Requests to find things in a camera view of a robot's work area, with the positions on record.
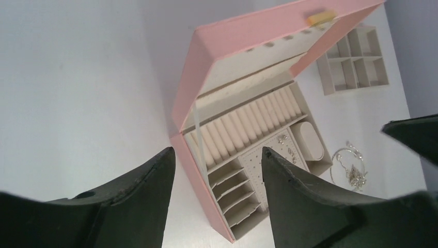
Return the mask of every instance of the jewelry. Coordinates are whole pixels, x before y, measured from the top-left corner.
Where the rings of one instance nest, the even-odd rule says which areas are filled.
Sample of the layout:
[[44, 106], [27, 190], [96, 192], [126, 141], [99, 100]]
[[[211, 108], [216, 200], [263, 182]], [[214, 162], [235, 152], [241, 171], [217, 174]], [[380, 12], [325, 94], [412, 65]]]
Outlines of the jewelry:
[[[332, 156], [332, 162], [336, 159], [340, 165], [342, 166], [342, 168], [344, 168], [345, 173], [346, 173], [346, 178], [348, 179], [348, 183], [354, 187], [353, 191], [362, 191], [362, 186], [366, 184], [367, 179], [366, 179], [366, 175], [368, 174], [368, 172], [365, 171], [365, 162], [364, 162], [364, 157], [363, 155], [359, 152], [359, 150], [357, 150], [353, 144], [351, 144], [349, 141], [347, 141], [347, 147], [346, 148], [341, 148], [339, 150], [337, 150], [333, 156]], [[358, 160], [360, 160], [361, 165], [362, 165], [362, 171], [360, 171], [359, 169], [357, 169], [356, 166], [354, 166], [354, 164], [351, 165], [351, 169], [347, 169], [344, 164], [342, 163], [342, 156], [340, 154], [340, 152], [342, 151], [347, 151], [350, 152], [354, 155], [354, 157]], [[335, 180], [333, 179], [333, 174], [332, 174], [332, 168], [330, 167], [330, 177], [332, 179], [332, 182], [334, 185], [336, 185]]]
[[287, 135], [285, 135], [285, 134], [280, 135], [277, 138], [278, 138], [278, 143], [281, 144], [281, 145], [284, 145], [285, 144], [285, 140], [288, 139]]
[[292, 156], [292, 164], [296, 164], [295, 153], [293, 153], [292, 149], [288, 148], [288, 153]]

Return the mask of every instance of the chain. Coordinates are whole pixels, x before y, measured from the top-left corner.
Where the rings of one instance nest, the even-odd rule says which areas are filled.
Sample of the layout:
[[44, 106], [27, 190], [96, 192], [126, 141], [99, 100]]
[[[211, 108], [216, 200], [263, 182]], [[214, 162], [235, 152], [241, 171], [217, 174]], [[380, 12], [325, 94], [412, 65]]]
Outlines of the chain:
[[[355, 158], [359, 159], [361, 161], [362, 165], [362, 172], [360, 172], [353, 164], [351, 166], [351, 170], [347, 169], [344, 164], [342, 163], [342, 156], [340, 154], [341, 151], [348, 151], [354, 155]], [[350, 185], [354, 187], [353, 191], [360, 190], [363, 185], [366, 183], [366, 175], [368, 172], [365, 172], [365, 162], [362, 154], [357, 150], [349, 141], [347, 141], [347, 147], [338, 149], [332, 156], [332, 162], [334, 160], [337, 160], [342, 168], [344, 168], [346, 173], [346, 178], [348, 179]], [[332, 179], [332, 182], [334, 185], [336, 185], [335, 180], [333, 179], [333, 173], [332, 173], [332, 167], [330, 167], [330, 177]]]

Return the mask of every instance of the ring roll slot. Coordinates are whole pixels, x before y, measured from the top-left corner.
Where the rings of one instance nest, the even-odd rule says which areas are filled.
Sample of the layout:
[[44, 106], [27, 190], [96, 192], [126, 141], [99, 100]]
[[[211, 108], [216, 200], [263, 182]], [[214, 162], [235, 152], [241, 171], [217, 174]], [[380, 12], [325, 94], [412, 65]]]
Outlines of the ring roll slot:
[[266, 126], [268, 127], [268, 130], [270, 133], [274, 132], [274, 123], [272, 123], [271, 117], [269, 116], [268, 110], [266, 109], [266, 106], [264, 105], [263, 101], [261, 99], [256, 100], [257, 106], [259, 107], [261, 116], [263, 116], [264, 123], [266, 123]]
[[207, 145], [208, 150], [210, 151], [211, 156], [213, 157], [214, 162], [216, 164], [221, 163], [221, 154], [219, 153], [219, 150], [217, 149], [216, 144], [214, 143], [213, 138], [211, 137], [206, 126], [201, 127], [201, 135], [205, 141], [205, 144]]
[[262, 98], [264, 105], [266, 106], [266, 109], [268, 110], [268, 114], [271, 117], [272, 124], [274, 124], [274, 129], [280, 128], [280, 121], [278, 120], [277, 115], [275, 114], [274, 107], [272, 106], [271, 101], [269, 100], [268, 96], [265, 96]]
[[248, 218], [254, 213], [261, 203], [251, 203], [249, 200], [244, 200], [230, 209], [225, 215], [229, 227], [233, 227], [241, 223], [244, 219]]
[[266, 136], [269, 134], [268, 126], [266, 125], [266, 122], [264, 122], [263, 116], [261, 115], [260, 109], [257, 106], [255, 102], [252, 102], [249, 104], [251, 107], [251, 110], [253, 111], [254, 115], [256, 116], [257, 123], [260, 126], [261, 132], [263, 136]]
[[280, 91], [281, 98], [285, 102], [286, 108], [287, 108], [290, 116], [293, 116], [293, 118], [295, 119], [296, 118], [296, 112], [293, 109], [292, 103], [290, 102], [289, 97], [287, 96], [287, 93], [286, 93], [285, 89], [281, 88], [279, 91]]
[[278, 105], [278, 102], [277, 102], [277, 100], [275, 99], [274, 94], [273, 94], [273, 93], [270, 93], [270, 94], [268, 95], [268, 98], [269, 98], [269, 100], [270, 100], [271, 103], [272, 103], [272, 107], [274, 108], [275, 115], [277, 116], [278, 121], [280, 122], [280, 125], [281, 125], [281, 126], [284, 126], [284, 125], [286, 124], [286, 119], [285, 119], [285, 116], [283, 115], [283, 113], [282, 113], [282, 111], [281, 111], [281, 109], [280, 109], [280, 105]]
[[278, 90], [274, 91], [274, 96], [275, 96], [275, 99], [278, 102], [278, 105], [280, 106], [281, 112], [283, 113], [283, 116], [285, 117], [285, 120], [289, 122], [292, 119], [295, 119], [295, 116], [290, 116], [289, 111], [286, 108], [286, 104], [283, 101], [283, 99], [281, 98], [280, 92], [278, 92]]
[[246, 134], [248, 135], [249, 141], [251, 143], [255, 143], [257, 141], [256, 131], [254, 130], [253, 125], [251, 124], [251, 121], [245, 112], [245, 109], [241, 107], [237, 109], [236, 112], [240, 121], [242, 122]]
[[242, 122], [240, 121], [237, 112], [233, 111], [230, 113], [230, 117], [232, 122], [234, 123], [234, 126], [236, 127], [237, 132], [240, 135], [240, 138], [242, 139], [243, 145], [245, 147], [251, 145], [251, 142], [249, 142], [249, 137], [245, 131], [245, 128], [242, 125]]
[[239, 132], [234, 127], [234, 124], [233, 124], [231, 118], [228, 115], [224, 115], [221, 117], [221, 120], [224, 123], [225, 130], [227, 130], [227, 133], [228, 133], [229, 137], [231, 138], [236, 150], [237, 151], [243, 150], [243, 148], [245, 148], [245, 145], [243, 144], [243, 141], [239, 135]]
[[[197, 137], [196, 133], [192, 132], [191, 135], [192, 135], [192, 138], [195, 141], [196, 145], [199, 148], [199, 143], [198, 143], [199, 140], [198, 140], [198, 137]], [[205, 144], [204, 139], [202, 139], [202, 151], [204, 152], [204, 159], [205, 159], [205, 163], [207, 165], [207, 168], [210, 168], [211, 166], [214, 165], [214, 159], [213, 159], [212, 155], [210, 154], [210, 151], [208, 150], [207, 145]]]
[[295, 96], [293, 95], [290, 87], [286, 87], [286, 93], [289, 97], [290, 102], [292, 103], [293, 110], [295, 110], [295, 113], [299, 116], [302, 115], [303, 113], [301, 112], [300, 106], [298, 105], [298, 102], [296, 101]]
[[224, 123], [220, 119], [213, 121], [213, 123], [216, 126], [217, 131], [222, 141], [224, 142], [225, 147], [227, 148], [228, 154], [230, 154], [230, 156], [236, 154], [237, 153], [236, 147], [234, 146], [234, 143], [231, 140], [230, 135], [228, 134], [224, 126]]
[[257, 122], [256, 116], [251, 110], [251, 107], [249, 105], [245, 105], [243, 106], [243, 108], [245, 109], [246, 115], [248, 116], [248, 119], [251, 122], [251, 125], [253, 126], [257, 139], [261, 139], [263, 137], [263, 133], [261, 132], [259, 123]]
[[217, 131], [216, 126], [214, 125], [213, 122], [207, 123], [206, 126], [213, 139], [214, 144], [216, 145], [219, 153], [221, 154], [222, 159], [223, 160], [228, 159], [230, 157], [230, 154], [228, 154], [228, 150], [225, 147], [225, 144], [222, 141], [221, 135]]

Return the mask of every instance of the white wall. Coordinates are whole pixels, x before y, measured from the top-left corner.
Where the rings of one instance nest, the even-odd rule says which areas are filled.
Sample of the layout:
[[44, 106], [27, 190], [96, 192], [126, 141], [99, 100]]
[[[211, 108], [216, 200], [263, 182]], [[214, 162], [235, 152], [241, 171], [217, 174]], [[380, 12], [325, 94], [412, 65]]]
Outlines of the white wall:
[[169, 145], [142, 11], [135, 1], [0, 3], [1, 190], [72, 197]]
[[[438, 2], [390, 0], [386, 14], [412, 118], [438, 113]], [[421, 160], [428, 190], [438, 191], [438, 167]]]

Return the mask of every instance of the jewelry box lid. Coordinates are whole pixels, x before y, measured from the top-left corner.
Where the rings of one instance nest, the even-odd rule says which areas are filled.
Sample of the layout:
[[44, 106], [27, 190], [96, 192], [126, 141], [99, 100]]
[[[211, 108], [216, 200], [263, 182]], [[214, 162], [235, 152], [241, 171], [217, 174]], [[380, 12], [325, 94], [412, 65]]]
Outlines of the jewelry box lid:
[[[172, 111], [179, 132], [254, 97], [249, 87], [291, 81], [383, 2], [301, 0], [196, 28]], [[324, 11], [335, 19], [311, 27], [308, 18]]]

